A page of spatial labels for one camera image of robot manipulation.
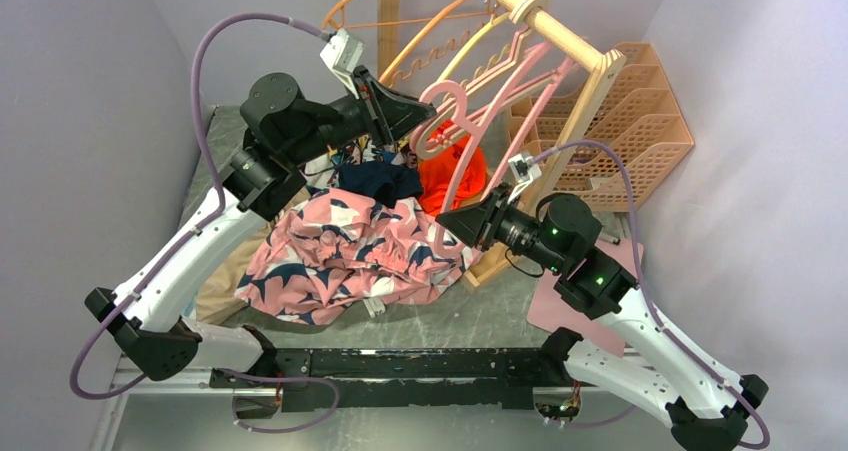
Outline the navy blue shorts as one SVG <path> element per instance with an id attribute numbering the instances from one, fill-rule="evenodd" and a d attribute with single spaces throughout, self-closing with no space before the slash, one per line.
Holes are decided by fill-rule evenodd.
<path id="1" fill-rule="evenodd" d="M 336 187 L 389 208 L 394 208 L 399 200 L 420 198 L 424 193 L 417 169 L 383 161 L 341 165 Z"/>

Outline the pink patterned shorts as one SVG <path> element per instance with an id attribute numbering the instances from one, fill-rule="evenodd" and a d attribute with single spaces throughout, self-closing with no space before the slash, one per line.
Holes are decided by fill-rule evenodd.
<path id="1" fill-rule="evenodd" d="M 281 321 L 328 325 L 370 298 L 429 304 L 478 256 L 442 231 L 414 198 L 387 207 L 330 188 L 279 217 L 235 295 Z"/>

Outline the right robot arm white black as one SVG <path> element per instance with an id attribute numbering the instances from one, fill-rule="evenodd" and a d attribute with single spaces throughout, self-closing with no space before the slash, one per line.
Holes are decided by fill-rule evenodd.
<path id="1" fill-rule="evenodd" d="M 580 198 L 554 193 L 531 216 L 509 203 L 510 192 L 502 184 L 483 201 L 441 213 L 436 221 L 469 247 L 502 244 L 551 272 L 567 305 L 615 332 L 647 362 L 640 366 L 558 328 L 543 345 L 542 377 L 553 385 L 572 378 L 629 402 L 660 421 L 685 450 L 743 446 L 767 383 L 721 365 L 665 320 L 636 277 L 597 247 L 601 224 Z"/>

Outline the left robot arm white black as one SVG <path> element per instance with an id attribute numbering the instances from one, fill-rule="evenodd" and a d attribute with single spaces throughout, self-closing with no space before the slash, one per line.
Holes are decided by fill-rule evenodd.
<path id="1" fill-rule="evenodd" d="M 143 377 L 163 381 L 195 365 L 237 372 L 254 387 L 273 380 L 277 351 L 261 332 L 203 324 L 184 310 L 229 253 L 305 186 L 308 162 L 362 136 L 390 144 L 436 114 L 432 104 L 385 87 L 363 66 L 351 79 L 341 98 L 322 104 L 307 99 L 289 74 L 259 78 L 240 109 L 243 147 L 213 170 L 195 215 L 137 275 L 86 297 Z"/>

